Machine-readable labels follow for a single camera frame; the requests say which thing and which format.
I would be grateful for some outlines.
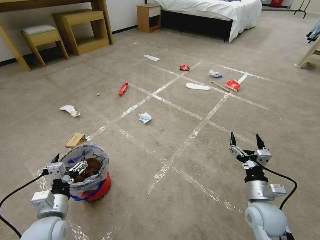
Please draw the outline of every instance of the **red bag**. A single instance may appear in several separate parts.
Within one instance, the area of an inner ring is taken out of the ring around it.
[[[124,83],[121,88],[120,88],[120,91],[119,91],[119,96],[121,96],[123,94],[123,92],[127,91],[127,88],[128,88],[128,83]]]
[[[272,0],[270,7],[280,7],[283,0]]]
[[[189,71],[190,67],[188,65],[180,65],[180,70]]]
[[[239,90],[240,84],[236,82],[235,80],[231,80],[229,82],[226,82],[224,85],[226,85],[231,90],[237,92]]]

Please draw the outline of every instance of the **wooden stool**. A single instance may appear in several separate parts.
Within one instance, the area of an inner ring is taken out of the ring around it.
[[[314,53],[318,52],[317,48],[319,46],[320,46],[320,36],[313,43],[311,48],[299,59],[299,61],[295,64],[295,66],[301,68],[302,65],[307,62],[320,65],[320,58],[313,56],[315,55]]]
[[[42,66],[46,67],[46,64],[44,63],[37,49],[37,46],[42,44],[55,42],[56,45],[60,47],[62,56],[64,56],[66,59],[69,59],[67,51],[64,48],[63,42],[56,28],[49,25],[39,25],[23,29],[21,34]]]
[[[68,50],[81,55],[102,47],[109,46],[107,28],[103,11],[83,9],[77,11],[53,13],[54,21]],[[71,26],[90,22],[94,37],[76,41]]]

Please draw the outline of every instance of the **bedside table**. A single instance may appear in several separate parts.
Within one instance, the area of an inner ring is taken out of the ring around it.
[[[160,4],[137,5],[138,30],[146,33],[160,29]]]

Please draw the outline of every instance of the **shoe insole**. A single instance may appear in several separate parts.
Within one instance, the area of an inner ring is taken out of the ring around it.
[[[199,90],[207,90],[207,91],[210,90],[209,86],[203,86],[203,85],[194,84],[194,83],[186,83],[186,87],[191,89],[199,89]]]
[[[160,60],[160,58],[153,57],[153,56],[150,56],[150,55],[144,55],[144,57],[146,57],[146,58],[148,58],[148,59],[150,59],[152,61],[159,61]]]

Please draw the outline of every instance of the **hanging clothes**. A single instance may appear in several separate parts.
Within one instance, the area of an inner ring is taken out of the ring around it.
[[[320,18],[319,18],[318,22],[316,23],[316,25],[311,30],[311,32],[309,32],[306,37],[310,43],[311,41],[315,41],[319,35],[320,35]]]

